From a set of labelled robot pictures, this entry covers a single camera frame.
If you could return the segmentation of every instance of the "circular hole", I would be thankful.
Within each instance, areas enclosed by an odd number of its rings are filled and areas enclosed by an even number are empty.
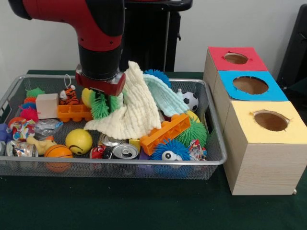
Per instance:
[[[230,52],[225,54],[224,58],[226,59],[226,61],[236,65],[243,65],[248,61],[248,58],[243,54],[230,53]]]
[[[270,131],[282,131],[288,127],[289,120],[272,111],[259,111],[254,115],[255,121],[258,125]]]
[[[249,94],[262,94],[269,89],[263,80],[249,76],[238,77],[233,84],[237,89]]]

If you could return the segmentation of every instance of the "light blue cloth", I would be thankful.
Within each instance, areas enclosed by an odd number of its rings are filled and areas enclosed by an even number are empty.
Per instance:
[[[188,105],[162,80],[149,74],[144,74],[143,76],[157,107],[166,116],[172,117],[175,114],[182,114],[188,111]]]

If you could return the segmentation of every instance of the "wire mesh basket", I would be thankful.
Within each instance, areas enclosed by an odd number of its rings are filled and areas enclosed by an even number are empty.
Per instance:
[[[64,76],[25,75],[17,78],[0,101],[1,121],[8,123],[21,112],[19,108],[26,98],[26,90],[36,87],[46,93],[55,93],[63,89]],[[166,179],[205,179],[208,180],[218,165],[226,161],[224,141],[207,84],[202,80],[171,79],[173,91],[193,92],[198,96],[199,106],[196,115],[205,124],[209,132],[206,149],[207,161],[152,161],[90,159],[89,153],[82,156],[65,158],[44,157],[0,157],[0,175],[18,176],[58,176],[58,177],[114,177],[114,178],[166,178]],[[82,88],[74,79],[77,95]],[[64,123],[55,135],[58,144],[65,144],[65,137],[76,128],[83,128],[85,121]],[[100,133],[90,131],[93,147],[98,142]],[[65,168],[63,172],[50,170]]]

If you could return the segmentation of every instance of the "yellow ball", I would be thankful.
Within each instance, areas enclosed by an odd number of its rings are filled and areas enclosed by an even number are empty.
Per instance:
[[[81,98],[86,107],[92,108],[90,96],[93,92],[94,92],[93,90],[89,90],[87,88],[82,90]]]
[[[196,120],[196,122],[200,123],[200,119],[198,118],[198,116],[193,113],[192,111],[188,110],[187,111],[187,115],[192,119],[192,120]]]
[[[93,139],[89,132],[78,128],[67,135],[65,144],[73,153],[83,155],[91,149]]]

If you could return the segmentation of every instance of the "orange lego brick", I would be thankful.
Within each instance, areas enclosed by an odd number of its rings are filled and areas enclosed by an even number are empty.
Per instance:
[[[75,122],[82,121],[82,119],[90,121],[93,119],[91,109],[84,104],[76,105],[58,105],[58,119],[62,122],[68,122],[72,119]]]
[[[187,114],[175,114],[172,116],[171,121],[164,121],[161,129],[153,129],[149,136],[141,138],[141,146],[144,152],[151,156],[154,148],[161,142],[167,139],[174,139],[180,133],[184,132],[190,127],[190,119]]]

